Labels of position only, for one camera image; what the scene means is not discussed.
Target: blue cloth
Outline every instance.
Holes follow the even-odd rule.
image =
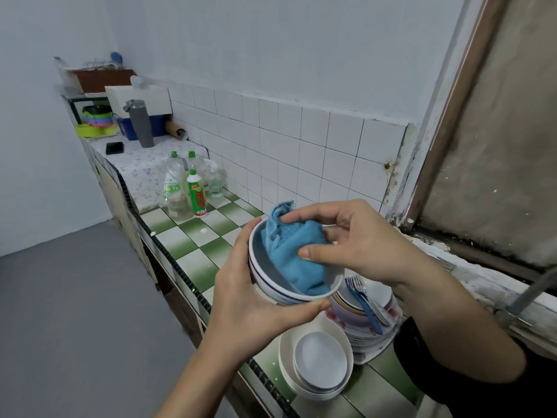
[[[302,246],[326,244],[322,226],[313,220],[284,224],[280,217],[292,210],[293,201],[276,204],[261,231],[269,259],[280,274],[301,294],[317,296],[330,288],[324,283],[325,267],[300,258]]]

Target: blue container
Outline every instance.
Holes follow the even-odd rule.
[[[122,119],[116,115],[114,115],[114,117],[118,122],[118,126],[120,126],[120,131],[123,136],[128,138],[130,141],[136,141],[138,136],[135,133],[134,126],[131,124],[131,119]],[[153,132],[153,136],[163,136],[166,134],[164,131],[164,114],[149,116],[149,121],[151,122],[151,131]]]

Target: thermos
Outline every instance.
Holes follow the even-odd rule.
[[[141,146],[143,148],[154,147],[155,141],[153,140],[153,131],[151,129],[151,122],[149,121],[149,114],[147,113],[145,101],[126,101],[124,111],[130,115],[131,124],[134,126],[135,133],[138,136]]]

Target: bottle label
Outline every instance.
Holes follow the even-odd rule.
[[[169,195],[180,192],[180,184],[174,180],[170,173],[164,178],[164,200],[168,201]]]
[[[188,187],[193,215],[204,216],[205,214],[207,214],[207,209],[205,207],[205,193],[203,192],[203,182],[188,182]]]

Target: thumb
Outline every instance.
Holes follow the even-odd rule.
[[[325,298],[291,307],[282,307],[280,314],[282,332],[313,321],[321,311],[329,309],[330,306],[331,302]]]
[[[346,267],[345,245],[306,245],[298,250],[303,260]]]

